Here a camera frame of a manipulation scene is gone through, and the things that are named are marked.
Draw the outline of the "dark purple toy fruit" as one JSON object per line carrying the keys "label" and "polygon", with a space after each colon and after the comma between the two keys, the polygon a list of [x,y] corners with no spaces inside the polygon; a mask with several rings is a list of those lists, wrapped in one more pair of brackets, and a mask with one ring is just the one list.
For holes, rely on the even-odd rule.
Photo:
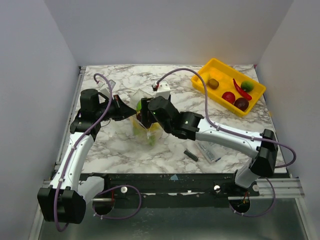
{"label": "dark purple toy fruit", "polygon": [[142,120],[142,115],[141,115],[140,112],[138,112],[138,113],[136,114],[136,119],[137,119],[138,121],[141,121],[141,120]]}

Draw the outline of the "yellow toy banana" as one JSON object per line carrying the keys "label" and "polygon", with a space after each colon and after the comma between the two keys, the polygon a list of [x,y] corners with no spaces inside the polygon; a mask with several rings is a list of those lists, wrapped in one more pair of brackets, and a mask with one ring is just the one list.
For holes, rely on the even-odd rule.
{"label": "yellow toy banana", "polygon": [[135,118],[131,120],[131,123],[135,135],[142,132],[155,132],[160,128],[160,125],[158,123],[152,123],[149,128],[146,128],[140,121],[136,120]]}

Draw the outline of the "green toy watermelon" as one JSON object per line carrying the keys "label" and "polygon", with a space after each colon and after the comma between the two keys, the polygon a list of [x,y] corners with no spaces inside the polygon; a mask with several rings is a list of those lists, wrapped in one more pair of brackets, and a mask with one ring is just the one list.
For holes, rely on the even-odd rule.
{"label": "green toy watermelon", "polygon": [[137,105],[136,105],[136,112],[139,113],[142,109],[142,102],[138,101]]}

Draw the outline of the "white toy cauliflower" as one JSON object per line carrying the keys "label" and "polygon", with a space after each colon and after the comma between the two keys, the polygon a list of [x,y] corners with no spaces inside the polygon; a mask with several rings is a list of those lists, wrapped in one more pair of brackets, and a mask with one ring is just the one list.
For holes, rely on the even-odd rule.
{"label": "white toy cauliflower", "polygon": [[158,142],[158,140],[160,139],[161,135],[162,135],[162,131],[160,131],[159,129],[153,132],[141,132],[139,134],[134,134],[133,131],[133,135],[135,137],[135,140],[142,145],[146,145],[146,146],[150,146],[150,147],[154,147],[156,145],[156,143]]}

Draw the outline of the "clear zip top bag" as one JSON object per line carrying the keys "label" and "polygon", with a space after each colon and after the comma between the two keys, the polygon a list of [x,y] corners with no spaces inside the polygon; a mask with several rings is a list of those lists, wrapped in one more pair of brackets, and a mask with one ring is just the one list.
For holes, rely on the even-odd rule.
{"label": "clear zip top bag", "polygon": [[130,96],[129,106],[136,109],[136,114],[130,117],[133,135],[140,144],[150,146],[156,145],[163,134],[163,129],[158,123],[152,123],[146,128],[141,122],[141,99],[151,98],[152,96],[140,88]]}

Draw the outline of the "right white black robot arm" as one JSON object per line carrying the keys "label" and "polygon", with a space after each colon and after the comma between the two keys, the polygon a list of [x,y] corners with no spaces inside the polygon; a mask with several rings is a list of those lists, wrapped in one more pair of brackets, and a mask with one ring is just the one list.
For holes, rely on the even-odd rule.
{"label": "right white black robot arm", "polygon": [[210,123],[204,116],[190,111],[178,111],[162,96],[142,98],[140,119],[145,127],[158,123],[162,129],[179,139],[218,144],[239,151],[250,160],[234,173],[230,191],[241,196],[260,177],[271,177],[276,168],[278,147],[273,131],[245,132]]}

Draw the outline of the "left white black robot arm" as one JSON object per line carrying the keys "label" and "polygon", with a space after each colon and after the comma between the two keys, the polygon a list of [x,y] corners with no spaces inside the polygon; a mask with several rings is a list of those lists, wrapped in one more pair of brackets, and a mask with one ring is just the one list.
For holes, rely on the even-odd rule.
{"label": "left white black robot arm", "polygon": [[70,125],[69,143],[62,163],[48,187],[41,187],[37,200],[47,222],[80,224],[87,200],[78,192],[84,161],[93,146],[101,122],[122,121],[136,114],[119,95],[109,98],[96,89],[80,93],[80,109]]}

